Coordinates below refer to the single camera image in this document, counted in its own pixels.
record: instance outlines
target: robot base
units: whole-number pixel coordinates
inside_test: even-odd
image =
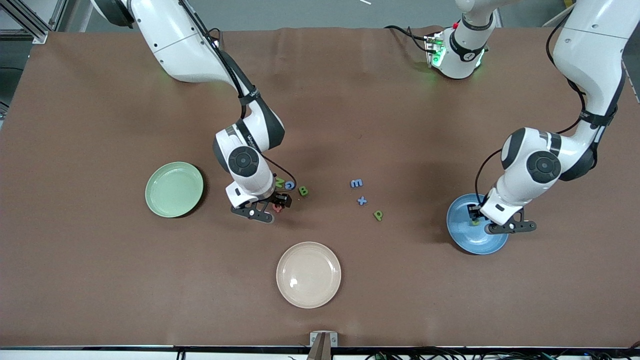
[[[480,195],[480,200],[484,200],[484,196]],[[447,229],[453,241],[463,250],[476,255],[489,255],[500,250],[507,242],[509,234],[487,234],[485,227],[491,222],[486,219],[480,219],[479,223],[474,225],[467,209],[469,204],[477,205],[474,193],[458,197],[449,206]]]
[[[449,39],[452,32],[453,29],[448,28],[426,39],[427,49],[436,52],[435,54],[427,53],[427,64],[429,67],[438,69],[442,75],[448,78],[464,79],[469,77],[476,67],[480,66],[485,50],[482,50],[477,56],[470,54],[473,58],[469,61],[462,61],[460,56],[451,50]]]

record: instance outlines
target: green led light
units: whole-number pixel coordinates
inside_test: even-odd
[[[480,60],[482,60],[482,55],[484,55],[484,50],[482,50],[480,52],[480,55],[478,55],[478,61],[476,62],[476,67],[480,66]]]
[[[439,67],[440,64],[442,63],[442,58],[446,53],[447,53],[447,49],[444,46],[442,46],[440,50],[438,50],[438,52],[435,55],[433,55],[433,66]]]

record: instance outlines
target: green plate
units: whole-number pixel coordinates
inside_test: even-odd
[[[145,198],[151,211],[161,217],[175,218],[191,211],[200,201],[203,190],[200,171],[189,163],[176,161],[151,175]]]

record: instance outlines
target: black cable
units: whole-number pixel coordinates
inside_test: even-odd
[[[638,347],[640,347],[640,341],[636,341],[635,343],[633,343],[630,347],[623,349],[623,350],[615,350],[614,351],[614,357],[617,358],[625,358],[627,360],[631,360],[629,353],[631,350],[635,350]]]
[[[467,357],[464,356],[461,352],[451,348],[443,349],[443,348],[434,347],[429,349],[435,352],[440,352],[440,354],[438,354],[437,356],[442,356],[445,360],[448,360],[447,355],[451,357],[451,360],[459,360],[458,356],[461,356],[463,360],[467,360]]]
[[[178,348],[178,354],[175,356],[175,360],[185,360],[187,358],[187,350],[184,348]]]
[[[593,170],[598,165],[598,144],[599,142],[591,143],[591,150],[593,151],[593,164],[591,165],[591,169],[589,170]]]
[[[418,47],[418,49],[424,51],[425,53],[429,53],[429,54],[435,54],[436,53],[435,50],[426,49],[426,48],[420,46],[420,44],[418,44],[418,40],[415,39],[416,36],[414,36],[413,33],[411,32],[411,27],[407,27],[406,30],[409,32],[409,36],[411,36],[411,40],[413,40],[413,43]]]
[[[283,192],[289,192],[293,189],[295,189],[298,186],[298,182],[296,181],[296,178],[287,171],[287,169],[285,169],[284,167],[281,167],[280,165],[278,165],[277,163],[275,163],[273,160],[267,158],[264,154],[262,154],[262,157],[265,158],[268,162],[274,164],[276,167],[278,167],[280,170],[284,171],[287,175],[289,175],[289,177],[293,180],[293,188],[283,191]]]
[[[429,54],[435,54],[436,52],[434,50],[428,50],[425,49],[424,47],[420,46],[420,44],[418,44],[417,40],[422,40],[424,41],[424,37],[428,37],[431,36],[435,33],[429,33],[427,35],[424,35],[423,37],[419,37],[413,34],[413,32],[411,31],[411,27],[407,27],[406,30],[404,30],[403,28],[400,28],[399,26],[395,26],[395,25],[389,25],[389,26],[385,26],[385,29],[394,29],[394,30],[398,30],[400,31],[402,34],[405,34],[406,36],[410,37],[413,40],[413,43],[422,51],[424,51],[425,53],[429,53]]]
[[[200,18],[200,16],[198,16],[198,14],[196,12],[193,12],[193,14],[192,14],[187,9],[187,5],[184,3],[184,0],[178,0],[178,2],[184,8],[184,11],[187,12],[187,15],[189,15],[189,18],[191,19],[191,21],[193,21],[195,26],[198,28],[198,31],[200,32],[200,34],[209,43],[209,46],[211,47],[211,49],[213,49],[214,53],[216,53],[216,55],[220,59],[220,62],[222,62],[222,65],[224,66],[225,70],[227,71],[227,74],[229,74],[229,77],[231,78],[231,81],[233,82],[234,86],[236,87],[236,90],[238,92],[238,99],[244,97],[244,93],[242,91],[242,88],[240,87],[240,82],[238,81],[236,73],[231,69],[231,67],[229,66],[227,61],[224,59],[224,57],[222,57],[222,54],[220,53],[220,49],[218,49],[218,47],[216,46],[215,40],[213,40],[213,38],[211,37],[211,34],[209,34],[209,32],[207,31],[207,27],[202,22],[202,19]],[[242,105],[242,112],[240,114],[240,119],[244,119],[245,116],[246,116],[246,106]]]
[[[218,29],[218,28],[211,28],[209,30],[209,34],[211,34],[212,31],[217,31],[218,32],[218,37],[214,39],[216,39],[218,41],[218,46],[220,46],[220,43],[222,43],[222,30]]]
[[[396,25],[389,25],[389,26],[385,26],[384,28],[385,28],[385,29],[394,29],[394,30],[398,30],[398,31],[400,31],[401,33],[405,34],[406,36],[408,36],[408,37],[413,37],[413,38],[414,38],[414,39],[416,39],[416,40],[424,40],[424,37],[418,37],[418,36],[414,35],[413,33],[409,33],[409,32],[407,32],[407,30],[405,30],[405,29],[403,29],[403,28],[401,28],[401,27],[399,27],[399,26],[396,26]],[[425,37],[429,37],[429,36],[431,36],[431,35],[434,35],[435,33],[429,33],[429,34],[425,35]]]
[[[558,22],[558,24],[554,27],[554,29],[551,31],[551,33],[549,34],[549,37],[547,38],[547,43],[545,44],[545,50],[547,52],[547,58],[549,58],[549,61],[551,61],[551,64],[553,64],[554,66],[556,66],[556,63],[554,61],[554,57],[551,55],[551,50],[549,50],[549,45],[551,44],[551,38],[554,36],[554,34],[556,33],[556,31],[558,31],[558,29],[566,22],[566,20],[569,18],[569,15],[571,15],[571,12],[573,10],[569,11],[562,20],[560,20],[560,22]],[[584,95],[585,93],[580,91],[580,89],[578,88],[578,86],[571,80],[567,79],[567,77],[564,77],[566,79],[566,82],[569,84],[569,87],[578,93],[578,96],[580,97],[580,103],[582,104],[582,109],[584,110],[584,106],[585,106],[585,102],[584,102]]]
[[[580,122],[580,118],[578,118],[578,120],[576,120],[573,124],[571,124],[571,126],[567,127],[566,129],[562,129],[560,131],[558,131],[556,134],[564,134],[567,131],[573,129],[576,125],[578,125],[578,123]]]
[[[475,189],[476,189],[476,198],[478,200],[478,204],[479,205],[482,204],[482,202],[480,201],[480,194],[478,194],[478,179],[480,178],[480,173],[482,172],[482,169],[484,168],[484,166],[489,162],[489,160],[491,160],[492,157],[494,157],[497,153],[499,153],[501,151],[502,151],[502,149],[498,149],[498,150],[494,151],[493,154],[489,155],[489,157],[484,159],[482,165],[480,165],[480,169],[478,169],[478,173],[476,174]]]
[[[565,352],[569,351],[569,349],[564,349],[560,354],[554,356],[554,359],[557,359],[558,357],[561,357],[562,355],[564,355]]]
[[[492,351],[492,352],[487,352],[485,354],[482,354],[480,356],[480,360],[484,360],[484,357],[489,355],[498,355],[500,360],[541,360],[541,358],[537,355],[525,355],[520,352],[501,352],[501,351]]]

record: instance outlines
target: plate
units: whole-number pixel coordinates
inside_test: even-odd
[[[303,309],[325,305],[340,287],[342,270],[326,246],[306,241],[293,245],[280,258],[276,282],[282,296]]]
[[[507,242],[509,234],[487,234],[484,228],[491,222],[480,220],[480,224],[471,224],[467,205],[477,205],[474,193],[458,197],[451,203],[447,212],[447,228],[451,238],[464,250],[476,255],[489,255],[500,250]]]
[[[198,169],[181,161],[157,169],[147,182],[147,206],[155,214],[175,218],[191,211],[200,201],[204,180]]]

